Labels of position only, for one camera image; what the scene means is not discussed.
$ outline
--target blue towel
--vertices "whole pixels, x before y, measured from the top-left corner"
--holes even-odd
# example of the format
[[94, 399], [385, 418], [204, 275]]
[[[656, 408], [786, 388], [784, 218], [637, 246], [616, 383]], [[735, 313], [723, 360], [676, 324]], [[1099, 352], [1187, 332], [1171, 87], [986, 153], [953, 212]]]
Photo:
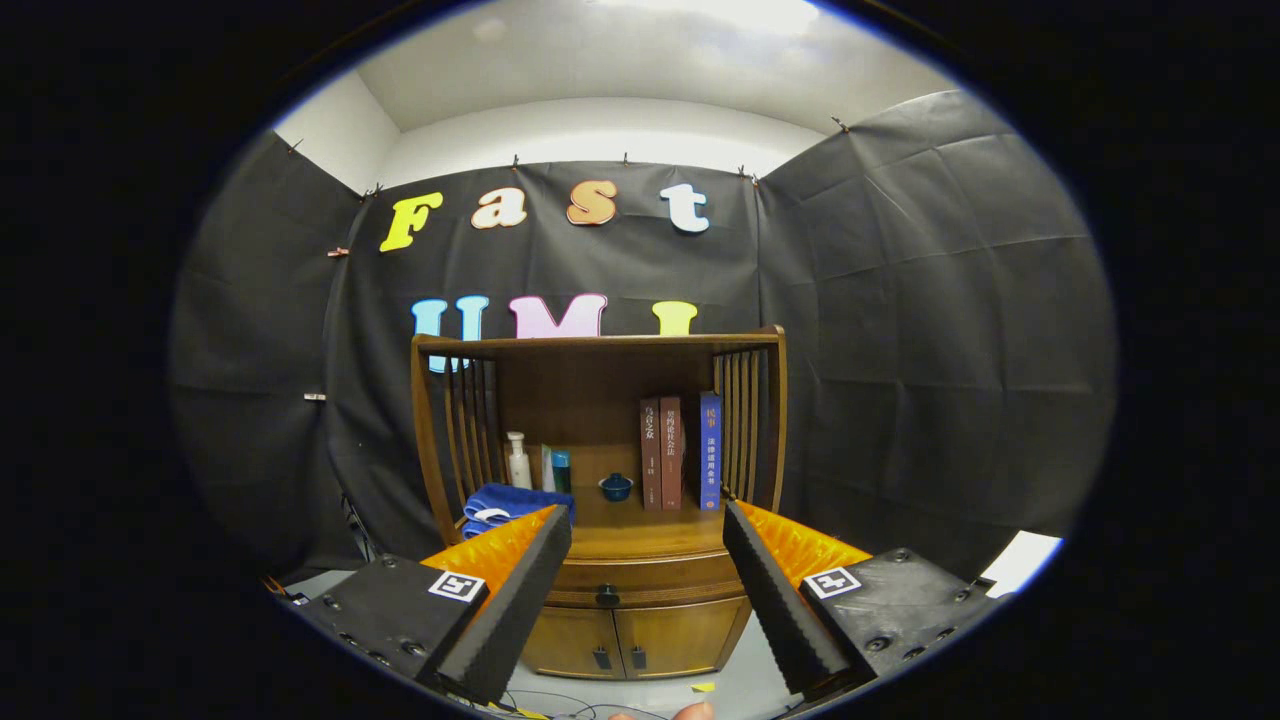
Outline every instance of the blue towel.
[[[571, 528], [573, 527], [573, 496], [517, 488], [502, 483], [486, 483], [462, 506], [462, 514], [467, 518], [462, 525], [462, 539], [471, 539], [485, 530], [536, 512], [549, 505], [567, 505], [568, 524]], [[476, 512], [493, 509], [503, 510], [507, 515], [495, 514], [484, 520], [476, 518]]]

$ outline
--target white wall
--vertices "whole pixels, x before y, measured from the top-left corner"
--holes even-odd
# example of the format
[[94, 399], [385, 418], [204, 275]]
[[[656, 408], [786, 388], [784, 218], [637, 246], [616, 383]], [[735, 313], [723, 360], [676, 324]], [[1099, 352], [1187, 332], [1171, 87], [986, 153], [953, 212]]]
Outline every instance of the white wall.
[[275, 126], [285, 142], [357, 193], [374, 190], [401, 132], [355, 70], [308, 97]]
[[449, 118], [401, 136], [376, 181], [384, 187], [520, 163], [622, 160], [764, 177], [824, 136], [714, 105], [641, 97], [575, 97]]

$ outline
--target wooden cabinet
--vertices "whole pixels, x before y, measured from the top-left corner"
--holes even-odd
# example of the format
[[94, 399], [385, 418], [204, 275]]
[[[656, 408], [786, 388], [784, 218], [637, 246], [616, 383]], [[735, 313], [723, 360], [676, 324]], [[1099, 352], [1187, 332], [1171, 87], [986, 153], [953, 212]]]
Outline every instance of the wooden cabinet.
[[751, 614], [745, 597], [676, 607], [614, 610], [627, 678], [710, 673], [724, 666]]
[[[448, 359], [444, 373], [429, 370], [431, 356]], [[640, 479], [641, 398], [714, 389], [723, 398], [723, 493], [776, 511], [786, 377], [776, 325], [713, 336], [413, 337], [419, 457], [447, 542], [462, 542], [466, 497], [509, 483], [506, 430], [525, 433], [534, 487], [539, 445], [570, 452], [573, 541], [526, 643], [530, 667], [630, 680], [723, 666], [750, 614], [722, 541], [723, 510], [699, 509], [686, 487], [681, 510], [646, 511], [639, 487], [608, 502], [596, 482], [609, 473]]]
[[608, 610], [544, 607], [521, 659], [538, 673], [593, 680], [626, 678]]
[[544, 607], [522, 660], [549, 675], [640, 680], [719, 670], [751, 615], [745, 597], [635, 610]]

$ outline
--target small blue pot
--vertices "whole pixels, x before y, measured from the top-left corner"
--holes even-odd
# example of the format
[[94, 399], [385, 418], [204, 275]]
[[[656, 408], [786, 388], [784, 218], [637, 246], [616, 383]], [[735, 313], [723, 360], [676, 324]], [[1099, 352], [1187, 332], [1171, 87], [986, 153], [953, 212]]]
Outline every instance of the small blue pot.
[[623, 478], [622, 473], [612, 473], [600, 480], [600, 489], [604, 491], [604, 500], [609, 502], [622, 502], [631, 495], [631, 486], [635, 483], [630, 478]]

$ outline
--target drawer knob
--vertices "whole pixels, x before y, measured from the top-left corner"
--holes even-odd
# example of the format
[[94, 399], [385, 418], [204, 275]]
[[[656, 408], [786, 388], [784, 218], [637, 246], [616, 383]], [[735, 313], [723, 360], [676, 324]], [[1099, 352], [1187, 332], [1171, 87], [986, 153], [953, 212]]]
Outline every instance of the drawer knob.
[[618, 588], [604, 584], [596, 589], [595, 602], [604, 607], [617, 607], [622, 598], [618, 597]]

